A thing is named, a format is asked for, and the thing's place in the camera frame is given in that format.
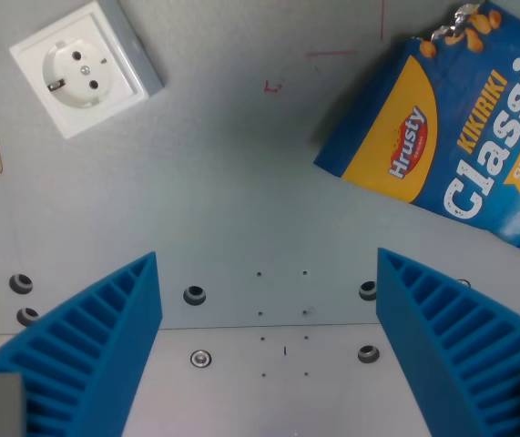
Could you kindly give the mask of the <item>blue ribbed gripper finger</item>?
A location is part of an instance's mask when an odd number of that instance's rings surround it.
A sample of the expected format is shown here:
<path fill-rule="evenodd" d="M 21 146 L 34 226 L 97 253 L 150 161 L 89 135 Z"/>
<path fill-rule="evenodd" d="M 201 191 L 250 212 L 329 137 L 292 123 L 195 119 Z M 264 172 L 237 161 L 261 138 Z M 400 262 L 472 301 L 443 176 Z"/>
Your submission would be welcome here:
<path fill-rule="evenodd" d="M 376 314 L 433 436 L 520 436 L 520 315 L 379 249 Z"/>
<path fill-rule="evenodd" d="M 1 346 L 0 374 L 24 383 L 26 435 L 122 435 L 162 319 L 149 252 Z"/>

